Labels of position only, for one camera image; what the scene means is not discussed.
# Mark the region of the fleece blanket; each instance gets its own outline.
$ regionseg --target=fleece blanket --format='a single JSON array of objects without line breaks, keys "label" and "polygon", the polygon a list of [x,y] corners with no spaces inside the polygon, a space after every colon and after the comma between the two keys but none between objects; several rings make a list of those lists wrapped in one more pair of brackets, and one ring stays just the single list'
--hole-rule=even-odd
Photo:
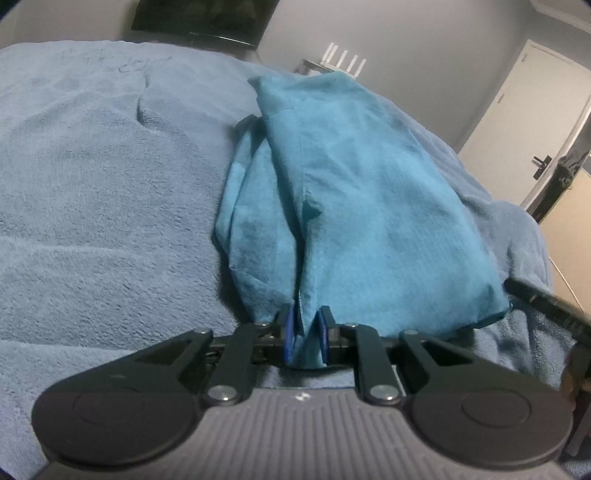
[{"label": "fleece blanket", "polygon": [[[45,459],[30,428],[51,383],[195,327],[248,319],[212,238],[236,145],[272,70],[164,44],[56,42],[0,51],[0,466]],[[549,288],[543,238],[494,202],[444,142],[377,101],[461,200],[499,276]],[[517,309],[458,340],[557,385],[569,337]],[[351,385],[350,372],[261,371],[261,385]],[[569,466],[572,471],[578,466]]]}]

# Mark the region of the white wall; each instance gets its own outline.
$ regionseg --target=white wall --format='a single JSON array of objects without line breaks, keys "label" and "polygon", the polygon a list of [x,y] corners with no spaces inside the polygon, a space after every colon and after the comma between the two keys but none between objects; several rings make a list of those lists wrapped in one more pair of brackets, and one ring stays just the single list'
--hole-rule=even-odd
[{"label": "white wall", "polygon": [[368,59],[359,81],[457,150],[525,44],[528,0],[280,0],[266,63],[293,69],[326,47]]},{"label": "white wall", "polygon": [[591,35],[587,32],[536,12],[528,36],[591,70]]},{"label": "white wall", "polygon": [[8,47],[15,43],[14,31],[17,26],[20,8],[21,6],[17,5],[0,21],[0,48]]},{"label": "white wall", "polygon": [[14,41],[121,40],[139,0],[22,0]]}]

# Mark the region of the black handle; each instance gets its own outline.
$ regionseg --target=black handle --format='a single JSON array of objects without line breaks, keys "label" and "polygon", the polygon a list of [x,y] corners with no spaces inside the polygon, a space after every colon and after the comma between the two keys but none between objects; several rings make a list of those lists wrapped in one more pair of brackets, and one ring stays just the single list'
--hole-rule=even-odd
[{"label": "black handle", "polygon": [[551,161],[552,157],[550,157],[549,155],[546,156],[544,160],[540,160],[538,157],[534,157],[532,162],[536,167],[538,167],[538,170],[534,173],[534,180],[540,179],[544,171],[548,168],[548,165],[550,165]]}]

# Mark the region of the television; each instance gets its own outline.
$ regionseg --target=television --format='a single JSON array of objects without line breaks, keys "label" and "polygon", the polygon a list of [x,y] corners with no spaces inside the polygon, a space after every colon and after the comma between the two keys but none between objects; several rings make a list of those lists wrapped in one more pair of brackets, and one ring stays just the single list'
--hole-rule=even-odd
[{"label": "television", "polygon": [[256,49],[279,0],[140,0],[133,30],[203,37]]}]

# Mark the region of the white door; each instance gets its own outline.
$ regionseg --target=white door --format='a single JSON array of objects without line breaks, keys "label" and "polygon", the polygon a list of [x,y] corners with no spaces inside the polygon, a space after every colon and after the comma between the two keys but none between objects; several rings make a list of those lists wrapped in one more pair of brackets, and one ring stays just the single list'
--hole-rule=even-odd
[{"label": "white door", "polygon": [[536,186],[534,157],[555,158],[590,95],[589,70],[528,41],[460,158],[493,198],[520,205]]}]

